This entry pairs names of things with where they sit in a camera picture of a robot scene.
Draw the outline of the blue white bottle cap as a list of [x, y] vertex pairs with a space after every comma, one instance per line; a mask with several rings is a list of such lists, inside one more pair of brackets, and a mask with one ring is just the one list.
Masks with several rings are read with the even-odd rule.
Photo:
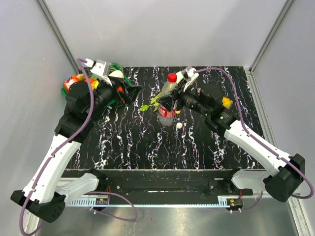
[[178, 122], [178, 123], [176, 124], [176, 127], [177, 127], [178, 129], [181, 129], [181, 128], [183, 127], [183, 124], [180, 123], [180, 122]]

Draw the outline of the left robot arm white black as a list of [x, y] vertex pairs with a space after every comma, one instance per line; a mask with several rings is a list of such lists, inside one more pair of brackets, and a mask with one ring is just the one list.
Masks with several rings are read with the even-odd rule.
[[99, 82], [96, 90], [85, 81], [73, 83], [66, 95], [66, 107], [55, 129], [51, 146], [31, 181], [22, 190], [15, 190], [11, 200], [41, 220], [56, 221], [64, 208], [75, 199], [94, 192], [102, 194], [107, 176], [90, 169], [72, 182], [57, 186], [71, 157], [80, 148], [95, 120], [111, 101], [132, 104], [142, 86], [110, 77], [111, 85]]

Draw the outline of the water bottle red cap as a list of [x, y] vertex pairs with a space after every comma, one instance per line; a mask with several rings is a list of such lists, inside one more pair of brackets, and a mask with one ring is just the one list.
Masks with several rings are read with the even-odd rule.
[[174, 88], [177, 86], [177, 75], [170, 73], [166, 83], [162, 87], [160, 98], [158, 99], [158, 119], [163, 126], [170, 126], [175, 116], [174, 101], [171, 96]]

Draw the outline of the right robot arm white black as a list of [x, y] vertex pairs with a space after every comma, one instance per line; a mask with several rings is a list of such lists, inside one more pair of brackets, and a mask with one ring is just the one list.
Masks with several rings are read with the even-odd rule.
[[224, 182], [227, 193], [234, 195], [241, 189], [266, 191], [277, 201], [286, 202], [303, 182], [305, 158], [281, 151], [253, 132], [224, 105], [227, 100], [216, 85], [208, 84], [197, 91], [177, 86], [157, 102], [167, 111], [186, 107], [201, 114], [211, 131], [238, 145], [263, 166], [261, 171], [236, 171]]

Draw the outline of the orange juice bottle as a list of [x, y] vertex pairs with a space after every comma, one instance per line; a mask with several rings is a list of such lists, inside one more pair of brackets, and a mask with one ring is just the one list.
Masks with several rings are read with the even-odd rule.
[[222, 97], [222, 105], [227, 108], [230, 109], [233, 105], [233, 101], [225, 96]]

